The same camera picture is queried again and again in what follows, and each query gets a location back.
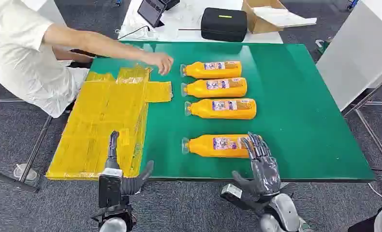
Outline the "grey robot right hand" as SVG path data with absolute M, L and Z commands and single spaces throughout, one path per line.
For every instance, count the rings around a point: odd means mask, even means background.
M 233 179 L 243 190 L 259 197 L 259 202 L 268 202 L 280 194 L 277 160 L 272 156 L 266 141 L 258 134 L 248 132 L 248 138 L 241 138 L 241 144 L 248 152 L 253 179 L 245 179 L 239 172 L 232 171 Z

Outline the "person's left hand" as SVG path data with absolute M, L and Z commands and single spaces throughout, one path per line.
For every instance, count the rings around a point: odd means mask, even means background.
M 160 75 L 167 75 L 174 63 L 174 59 L 166 53 L 145 52 L 141 61 L 158 68 Z

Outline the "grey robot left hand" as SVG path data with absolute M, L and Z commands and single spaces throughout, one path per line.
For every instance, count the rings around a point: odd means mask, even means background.
M 143 184 L 152 174 L 154 170 L 154 161 L 148 161 L 146 168 L 138 176 L 124 177 L 123 170 L 120 169 L 120 166 L 117 162 L 118 137 L 119 132 L 115 130 L 110 134 L 107 159 L 101 176 L 105 176 L 108 180 L 116 181 L 122 195 L 135 195 L 141 190 Z

